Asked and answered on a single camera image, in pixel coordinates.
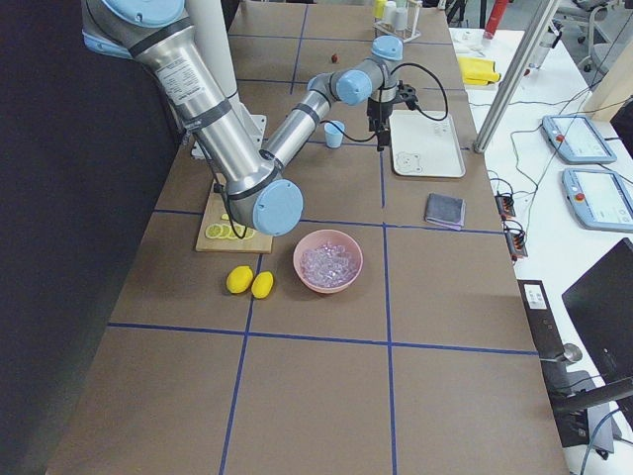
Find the bowl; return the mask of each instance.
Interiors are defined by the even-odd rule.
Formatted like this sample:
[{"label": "bowl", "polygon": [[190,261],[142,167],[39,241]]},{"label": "bowl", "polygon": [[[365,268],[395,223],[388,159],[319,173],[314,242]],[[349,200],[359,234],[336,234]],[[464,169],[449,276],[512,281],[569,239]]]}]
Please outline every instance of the bowl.
[{"label": "bowl", "polygon": [[[358,266],[354,276],[348,282],[337,287],[319,287],[311,283],[310,281],[308,281],[308,279],[306,279],[301,268],[301,258],[303,257],[304,252],[309,249],[317,249],[322,245],[327,244],[328,242],[332,245],[344,245],[345,251],[351,254],[352,258],[356,261]],[[297,243],[297,246],[295,247],[295,253],[293,254],[293,263],[295,265],[295,271],[297,272],[297,275],[306,285],[306,287],[314,290],[315,292],[319,292],[320,294],[335,294],[336,292],[340,292],[341,290],[346,289],[352,284],[352,282],[356,280],[358,274],[360,274],[360,271],[363,268],[363,252],[360,249],[360,245],[358,245],[358,242],[356,242],[346,233],[342,233],[341,231],[337,230],[319,230],[306,235]]]}]

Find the black wall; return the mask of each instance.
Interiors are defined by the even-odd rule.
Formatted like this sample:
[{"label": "black wall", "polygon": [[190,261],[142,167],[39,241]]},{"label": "black wall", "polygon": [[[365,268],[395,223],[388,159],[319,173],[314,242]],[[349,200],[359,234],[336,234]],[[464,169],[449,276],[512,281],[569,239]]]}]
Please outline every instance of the black wall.
[{"label": "black wall", "polygon": [[177,138],[137,64],[84,48],[79,0],[3,0],[0,68],[0,474],[43,474]]}]

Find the label on robot arm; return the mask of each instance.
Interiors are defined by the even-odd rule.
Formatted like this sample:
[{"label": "label on robot arm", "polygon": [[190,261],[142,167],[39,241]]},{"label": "label on robot arm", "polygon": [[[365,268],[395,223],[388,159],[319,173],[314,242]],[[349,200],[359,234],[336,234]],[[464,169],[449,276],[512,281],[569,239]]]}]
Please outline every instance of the label on robot arm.
[{"label": "label on robot arm", "polygon": [[176,106],[205,92],[204,81],[184,57],[178,57],[158,69],[156,76]]},{"label": "label on robot arm", "polygon": [[543,297],[543,291],[540,285],[525,284],[525,298],[527,299],[527,305],[532,310],[547,310],[547,304]]}]

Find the white desk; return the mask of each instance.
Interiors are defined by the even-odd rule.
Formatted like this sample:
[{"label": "white desk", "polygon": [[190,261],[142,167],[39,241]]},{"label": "white desk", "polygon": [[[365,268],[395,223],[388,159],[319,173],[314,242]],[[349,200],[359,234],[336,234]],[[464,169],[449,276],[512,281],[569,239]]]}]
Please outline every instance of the white desk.
[{"label": "white desk", "polygon": [[[452,30],[453,39],[463,41],[464,30]],[[481,34],[470,30],[471,37]],[[480,52],[470,55],[493,59],[497,62],[497,71],[505,74],[518,46],[522,32],[499,31],[491,42],[484,44]],[[540,70],[532,71],[524,77],[517,88],[514,101],[541,101],[557,103],[572,98],[576,93],[587,88],[582,76],[576,69],[574,62],[562,43],[551,50]],[[491,104],[497,93],[497,86],[467,86],[466,90],[471,103],[471,110],[477,128],[481,126],[490,107],[477,104]],[[588,94],[582,95],[564,110],[574,113],[581,109]],[[510,133],[513,131],[529,131],[536,129],[541,118],[547,114],[561,112],[564,104],[558,106],[537,104],[516,104],[507,108],[501,123],[486,150],[486,164],[500,178],[508,181],[514,191],[531,192],[534,185],[515,168],[515,158],[512,152]],[[598,128],[604,137],[616,137],[615,130],[608,123],[598,123]],[[587,357],[587,351],[572,325],[567,314],[562,293],[585,273],[597,260],[607,253],[619,240],[633,234],[608,233],[588,231],[575,221],[571,209],[567,204],[561,186],[561,172],[570,165],[566,165],[558,157],[552,158],[554,149],[549,145],[541,131],[531,134],[515,135],[518,149],[519,167],[535,181],[547,169],[540,183],[535,201],[531,209],[531,219],[528,229],[527,251],[528,258],[520,259],[514,266],[517,279],[542,280],[547,292],[552,312],[556,319],[563,342],[577,344],[586,357],[570,367],[571,371],[585,370],[590,375],[598,374],[593,363]],[[633,160],[629,156],[621,141],[609,142],[618,156],[618,160],[610,168],[621,175],[633,179]],[[585,165],[587,168],[598,168],[597,165]],[[500,183],[499,191],[508,191],[506,185]],[[515,197],[517,220],[527,226],[528,210],[531,196]],[[603,384],[599,379],[597,385]],[[633,431],[618,413],[614,419],[623,430],[624,438],[631,439]],[[588,461],[586,474],[619,474],[630,473],[633,466],[633,447],[616,442],[616,453],[604,462],[595,453]],[[578,472],[585,453],[585,447],[572,447],[566,450],[570,469]]]}]

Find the black screen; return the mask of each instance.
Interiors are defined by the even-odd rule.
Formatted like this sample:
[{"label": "black screen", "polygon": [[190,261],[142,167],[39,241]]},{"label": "black screen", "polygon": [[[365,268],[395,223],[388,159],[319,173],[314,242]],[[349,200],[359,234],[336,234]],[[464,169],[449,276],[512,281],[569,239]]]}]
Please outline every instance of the black screen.
[{"label": "black screen", "polygon": [[[616,244],[564,294],[563,302],[606,383],[633,376],[633,244]],[[618,401],[633,426],[633,397]]]}]

